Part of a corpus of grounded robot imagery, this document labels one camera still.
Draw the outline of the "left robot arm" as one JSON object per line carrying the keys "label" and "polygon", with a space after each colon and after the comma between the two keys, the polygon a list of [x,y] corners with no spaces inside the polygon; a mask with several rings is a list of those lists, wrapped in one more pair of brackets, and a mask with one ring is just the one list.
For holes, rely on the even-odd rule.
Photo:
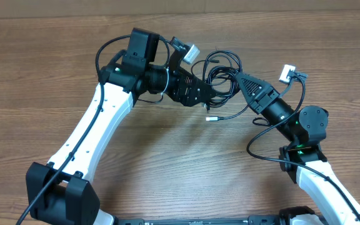
{"label": "left robot arm", "polygon": [[106,146],[140,95],[168,96],[187,107],[214,96],[205,82],[181,67],[197,58],[195,44],[139,28],[127,40],[126,49],[97,67],[92,101],[65,144],[46,164],[35,162],[27,170],[25,216],[48,224],[114,224],[92,183]]}

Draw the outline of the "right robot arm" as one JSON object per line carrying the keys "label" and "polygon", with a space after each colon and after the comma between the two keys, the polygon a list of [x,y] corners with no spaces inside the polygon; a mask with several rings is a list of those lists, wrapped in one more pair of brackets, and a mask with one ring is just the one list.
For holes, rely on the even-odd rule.
{"label": "right robot arm", "polygon": [[268,122],[262,137],[277,129],[288,141],[275,162],[314,201],[328,224],[360,224],[360,205],[335,176],[321,149],[326,138],[328,112],[319,106],[298,104],[293,109],[270,83],[240,72],[236,81],[247,102]]}

